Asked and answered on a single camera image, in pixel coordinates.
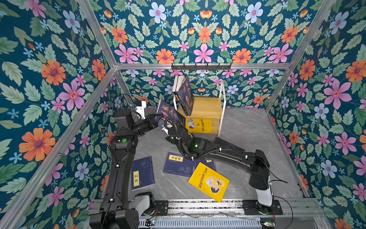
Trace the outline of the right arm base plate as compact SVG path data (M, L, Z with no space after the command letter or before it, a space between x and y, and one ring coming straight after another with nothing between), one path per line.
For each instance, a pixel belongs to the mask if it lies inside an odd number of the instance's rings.
M242 204L245 215L283 215L278 200L274 200L270 207L259 204L257 200L243 200Z

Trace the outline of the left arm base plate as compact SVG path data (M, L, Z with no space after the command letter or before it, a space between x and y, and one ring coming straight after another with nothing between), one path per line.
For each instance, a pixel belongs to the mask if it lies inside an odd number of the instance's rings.
M143 216L167 216L169 209L169 201L156 200L150 207L143 213Z

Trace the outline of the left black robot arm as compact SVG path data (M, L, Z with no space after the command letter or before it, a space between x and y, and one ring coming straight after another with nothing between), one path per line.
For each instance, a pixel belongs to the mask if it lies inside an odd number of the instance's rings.
M152 193L138 194L130 202L128 187L138 137L157 128L161 117L160 114L149 114L142 118L138 112L130 109L121 109L114 113L118 130L109 143L112 154L111 171L99 213L90 215L91 228L137 229L139 218L143 214L155 213Z

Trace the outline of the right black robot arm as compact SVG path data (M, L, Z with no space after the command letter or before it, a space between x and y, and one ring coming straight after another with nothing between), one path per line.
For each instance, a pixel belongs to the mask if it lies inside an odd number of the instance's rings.
M273 205L270 164L263 151L247 152L219 137L214 141L193 137L185 127L169 117L166 118L164 127L168 130L166 139L176 145L184 158L191 161L204 158L219 161L249 173L249 185L257 193L257 203L265 207Z

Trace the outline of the purple old man book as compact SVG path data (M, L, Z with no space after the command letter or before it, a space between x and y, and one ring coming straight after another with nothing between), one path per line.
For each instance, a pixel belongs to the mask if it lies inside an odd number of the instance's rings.
M176 100L180 103L186 116L191 116L193 111L194 96L189 80L189 76L185 76L185 79L177 92Z
M155 118L159 123L161 120L165 120L167 117L173 119L176 123L183 125L185 123L185 118L180 114L174 106L169 105L163 99L159 101L157 115L161 115Z

